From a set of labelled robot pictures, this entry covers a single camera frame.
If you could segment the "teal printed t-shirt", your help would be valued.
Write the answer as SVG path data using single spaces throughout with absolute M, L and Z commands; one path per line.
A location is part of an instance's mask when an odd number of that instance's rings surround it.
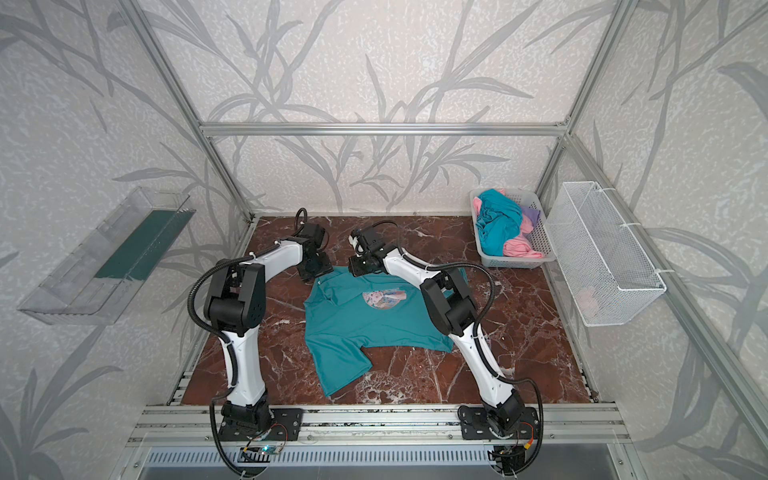
M 355 277 L 336 267 L 314 282 L 304 307 L 305 343 L 327 396 L 372 368 L 365 348 L 453 349 L 433 325 L 419 288 L 396 276 Z

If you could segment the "white plastic laundry basket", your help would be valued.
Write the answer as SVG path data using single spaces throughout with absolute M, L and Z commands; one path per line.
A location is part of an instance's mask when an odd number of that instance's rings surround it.
M 481 188 L 469 197 L 475 243 L 484 266 L 533 269 L 555 259 L 535 193 Z

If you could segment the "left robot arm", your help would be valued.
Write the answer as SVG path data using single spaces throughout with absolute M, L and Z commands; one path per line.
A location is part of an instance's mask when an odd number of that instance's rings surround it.
M 258 353 L 266 286 L 291 268 L 305 282 L 330 273 L 333 267 L 325 252 L 325 238 L 324 227 L 301 221 L 291 236 L 259 253 L 222 260 L 204 276 L 210 281 L 203 308 L 205 322 L 219 338 L 225 355 L 228 390 L 221 412 L 228 425 L 263 431 L 272 424 Z

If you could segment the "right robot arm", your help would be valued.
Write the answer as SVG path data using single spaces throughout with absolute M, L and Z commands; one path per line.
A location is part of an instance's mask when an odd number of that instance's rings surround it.
M 354 255 L 349 270 L 356 276 L 386 273 L 417 287 L 433 326 L 459 349 L 476 381 L 488 428 L 498 438 L 509 438 L 526 405 L 515 381 L 503 375 L 482 331 L 481 323 L 495 300 L 495 283 L 485 267 L 469 262 L 427 263 L 408 254 L 398 242 L 387 242 L 378 222 L 350 233 Z M 489 297 L 479 308 L 462 268 L 480 271 L 489 280 Z

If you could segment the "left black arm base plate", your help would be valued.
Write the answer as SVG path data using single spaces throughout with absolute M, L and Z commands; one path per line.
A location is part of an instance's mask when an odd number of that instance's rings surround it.
M 301 408 L 256 410 L 235 406 L 223 414 L 218 435 L 222 441 L 297 441 L 303 414 Z

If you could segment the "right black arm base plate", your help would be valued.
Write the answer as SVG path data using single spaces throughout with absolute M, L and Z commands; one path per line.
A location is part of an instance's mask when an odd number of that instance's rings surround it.
M 512 440 L 529 443 L 540 435 L 538 411 L 525 407 L 516 420 L 503 420 L 485 407 L 461 405 L 458 408 L 459 426 L 464 440 Z

